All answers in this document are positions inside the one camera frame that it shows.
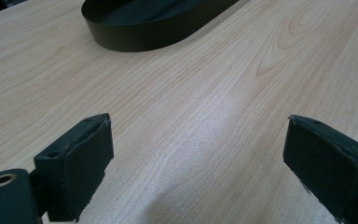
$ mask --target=screw hole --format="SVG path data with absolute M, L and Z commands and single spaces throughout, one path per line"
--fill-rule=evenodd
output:
M 48 154 L 48 157 L 50 157 L 50 158 L 56 158 L 56 157 L 58 157 L 58 155 L 60 155 L 60 153 L 58 153 L 58 152 L 50 152 L 50 153 Z
M 16 179 L 16 174 L 4 174 L 0 175 L 0 187 L 3 187 L 4 185 L 10 184 L 13 182 L 13 180 Z

